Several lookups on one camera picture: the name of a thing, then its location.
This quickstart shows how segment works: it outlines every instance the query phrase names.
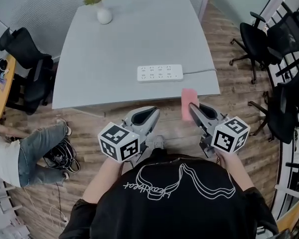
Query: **white shirt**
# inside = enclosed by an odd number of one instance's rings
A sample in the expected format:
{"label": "white shirt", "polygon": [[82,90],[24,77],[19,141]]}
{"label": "white shirt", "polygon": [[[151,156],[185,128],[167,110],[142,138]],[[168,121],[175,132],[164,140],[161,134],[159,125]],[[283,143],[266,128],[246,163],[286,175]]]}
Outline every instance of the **white shirt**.
{"label": "white shirt", "polygon": [[19,141],[8,143],[0,136],[0,178],[16,187],[20,187],[19,151]]}

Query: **printed graphic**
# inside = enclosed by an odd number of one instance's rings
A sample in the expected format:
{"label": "printed graphic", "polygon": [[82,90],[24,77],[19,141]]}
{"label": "printed graphic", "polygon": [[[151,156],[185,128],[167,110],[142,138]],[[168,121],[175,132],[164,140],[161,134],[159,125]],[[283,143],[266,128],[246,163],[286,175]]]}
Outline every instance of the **printed graphic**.
{"label": "printed graphic", "polygon": [[102,147],[102,151],[108,155],[110,155],[112,158],[118,160],[117,156],[116,156],[116,151],[115,148],[113,146],[111,146],[110,144],[108,144],[107,142],[104,142],[100,139],[101,142],[101,147]]}
{"label": "printed graphic", "polygon": [[111,141],[112,143],[118,144],[125,136],[129,134],[128,131],[114,125],[109,130],[107,130],[102,137]]}
{"label": "printed graphic", "polygon": [[214,145],[220,149],[230,151],[231,146],[234,143],[235,138],[231,135],[228,135],[224,132],[217,131]]}
{"label": "printed graphic", "polygon": [[226,189],[226,188],[210,189],[200,182],[195,170],[188,167],[187,164],[185,164],[185,163],[182,163],[179,166],[178,180],[175,183],[167,185],[164,188],[155,187],[155,185],[153,185],[150,181],[148,181],[142,177],[143,169],[150,165],[145,165],[139,170],[139,172],[136,176],[136,179],[135,179],[135,183],[128,182],[125,185],[123,185],[123,187],[125,189],[128,188],[128,189],[132,189],[132,190],[139,190],[140,193],[146,192],[148,195],[148,199],[158,201],[158,200],[161,200],[164,196],[167,196],[167,198],[170,197],[172,192],[174,192],[179,187],[180,181],[185,173],[191,177],[192,182],[193,182],[196,190],[198,191],[198,193],[207,199],[213,200],[213,199],[215,199],[217,197],[221,197],[221,196],[228,199],[228,198],[231,198],[234,195],[234,193],[236,192],[236,188],[234,187],[229,174],[228,174],[228,178],[229,178],[229,181],[231,182],[232,188],[230,188],[230,189]]}
{"label": "printed graphic", "polygon": [[239,149],[241,146],[245,144],[247,136],[248,136],[248,131],[238,138],[234,151],[236,151],[237,149]]}
{"label": "printed graphic", "polygon": [[129,142],[128,144],[122,146],[120,148],[122,160],[134,155],[135,153],[137,153],[139,151],[138,148],[139,148],[139,143],[138,143],[137,139],[135,139],[134,141]]}
{"label": "printed graphic", "polygon": [[227,123],[225,123],[226,126],[228,126],[231,130],[233,130],[235,133],[241,133],[244,131],[247,126],[242,124],[240,121],[233,119]]}

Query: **pink sponge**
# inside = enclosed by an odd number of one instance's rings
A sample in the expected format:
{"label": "pink sponge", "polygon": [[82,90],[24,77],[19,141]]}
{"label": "pink sponge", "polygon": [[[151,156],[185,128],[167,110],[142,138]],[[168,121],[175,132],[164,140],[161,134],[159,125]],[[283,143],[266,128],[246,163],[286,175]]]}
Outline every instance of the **pink sponge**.
{"label": "pink sponge", "polygon": [[181,114],[184,121],[192,121],[189,113],[189,104],[193,103],[199,107],[197,92],[194,89],[182,89],[181,91]]}

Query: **jeans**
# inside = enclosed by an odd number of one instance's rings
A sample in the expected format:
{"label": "jeans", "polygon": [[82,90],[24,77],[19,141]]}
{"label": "jeans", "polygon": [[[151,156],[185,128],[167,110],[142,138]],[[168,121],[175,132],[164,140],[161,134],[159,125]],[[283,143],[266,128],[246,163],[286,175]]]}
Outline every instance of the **jeans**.
{"label": "jeans", "polygon": [[66,131],[66,124],[61,122],[55,126],[37,130],[27,138],[20,140],[18,169],[21,187],[63,182],[62,171],[36,163],[64,139]]}

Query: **wooden desk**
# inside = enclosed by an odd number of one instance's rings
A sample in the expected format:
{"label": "wooden desk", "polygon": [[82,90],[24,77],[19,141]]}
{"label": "wooden desk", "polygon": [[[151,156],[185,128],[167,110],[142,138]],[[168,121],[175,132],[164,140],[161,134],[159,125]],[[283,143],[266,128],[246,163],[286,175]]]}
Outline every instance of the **wooden desk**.
{"label": "wooden desk", "polygon": [[4,76],[4,78],[6,79],[4,90],[2,91],[0,89],[0,119],[2,117],[6,102],[8,100],[10,88],[14,77],[15,64],[16,64],[15,58],[12,57],[11,55],[8,55],[6,60],[8,62],[7,67],[9,68],[9,72]]}

